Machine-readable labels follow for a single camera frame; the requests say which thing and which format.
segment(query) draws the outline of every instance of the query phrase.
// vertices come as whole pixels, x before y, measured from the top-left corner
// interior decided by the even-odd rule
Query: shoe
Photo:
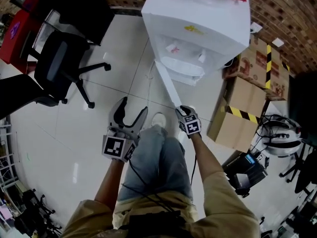
[[[153,118],[152,118],[152,122],[151,122],[151,126],[153,127],[154,125],[158,125],[162,128],[165,129],[166,126],[166,117],[165,115],[163,115],[162,113],[156,113]]]

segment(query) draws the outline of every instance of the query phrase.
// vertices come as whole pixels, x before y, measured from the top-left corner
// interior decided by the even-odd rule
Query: tile floor
[[[108,62],[111,71],[96,69],[83,75],[89,98],[96,103],[88,109],[73,84],[68,92],[68,104],[48,108],[29,104],[11,115],[13,139],[19,177],[30,188],[46,195],[47,204],[56,210],[55,220],[65,225],[83,199],[92,199],[107,171],[110,160],[101,155],[102,138],[108,126],[112,106],[128,96],[125,122],[130,123],[147,104],[151,79],[149,116],[156,112],[169,119],[170,135],[177,131],[172,103],[154,67],[153,51],[142,18],[117,15],[110,25],[102,45],[93,47],[82,61],[83,65]],[[1,78],[18,74],[18,70],[0,60]],[[223,163],[232,149],[215,144],[206,136],[223,80],[221,71],[203,78],[195,88],[175,82],[185,105],[196,107],[202,122],[202,137],[207,146]],[[186,162],[191,174],[194,164],[192,143],[186,140]],[[295,182],[287,184],[278,177],[290,164],[289,159],[271,159],[269,176],[254,186],[250,196],[243,199],[260,218],[265,216],[271,228],[276,228],[285,216],[303,200],[294,193]],[[199,216],[205,214],[203,187],[196,169],[193,182],[194,203]]]

